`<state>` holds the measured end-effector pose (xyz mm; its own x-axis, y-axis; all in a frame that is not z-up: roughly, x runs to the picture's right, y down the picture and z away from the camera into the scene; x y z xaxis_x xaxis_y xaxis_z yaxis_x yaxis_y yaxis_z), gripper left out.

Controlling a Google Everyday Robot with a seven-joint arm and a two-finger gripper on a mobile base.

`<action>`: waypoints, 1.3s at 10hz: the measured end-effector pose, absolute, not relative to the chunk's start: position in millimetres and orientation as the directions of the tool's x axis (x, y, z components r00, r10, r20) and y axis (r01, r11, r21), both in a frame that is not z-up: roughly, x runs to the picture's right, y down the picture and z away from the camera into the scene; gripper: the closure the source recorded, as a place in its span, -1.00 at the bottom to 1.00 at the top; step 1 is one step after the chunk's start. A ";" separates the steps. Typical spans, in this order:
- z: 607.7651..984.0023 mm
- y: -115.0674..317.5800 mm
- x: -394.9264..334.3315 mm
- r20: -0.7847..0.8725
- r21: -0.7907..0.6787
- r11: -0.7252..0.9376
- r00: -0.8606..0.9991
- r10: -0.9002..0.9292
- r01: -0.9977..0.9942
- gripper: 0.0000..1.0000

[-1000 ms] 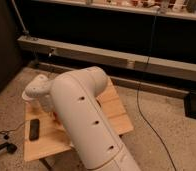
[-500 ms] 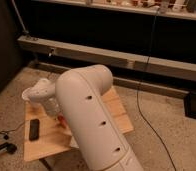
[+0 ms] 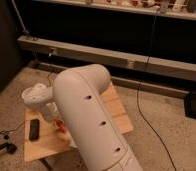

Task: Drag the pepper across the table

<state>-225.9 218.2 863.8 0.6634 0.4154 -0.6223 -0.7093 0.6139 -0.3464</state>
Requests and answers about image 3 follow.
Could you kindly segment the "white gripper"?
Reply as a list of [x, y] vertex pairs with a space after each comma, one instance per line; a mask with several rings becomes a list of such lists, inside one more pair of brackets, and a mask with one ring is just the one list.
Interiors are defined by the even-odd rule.
[[52, 122], [58, 116], [58, 109], [54, 102], [45, 104], [40, 108], [40, 113], [47, 122]]

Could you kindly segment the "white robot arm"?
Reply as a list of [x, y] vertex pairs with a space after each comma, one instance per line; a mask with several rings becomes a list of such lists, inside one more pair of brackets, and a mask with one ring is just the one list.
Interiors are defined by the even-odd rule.
[[89, 171], [143, 171], [101, 99], [110, 83], [100, 64], [73, 67], [60, 72], [50, 87], [37, 83], [25, 89], [22, 98], [45, 119], [54, 116], [49, 104], [57, 106]]

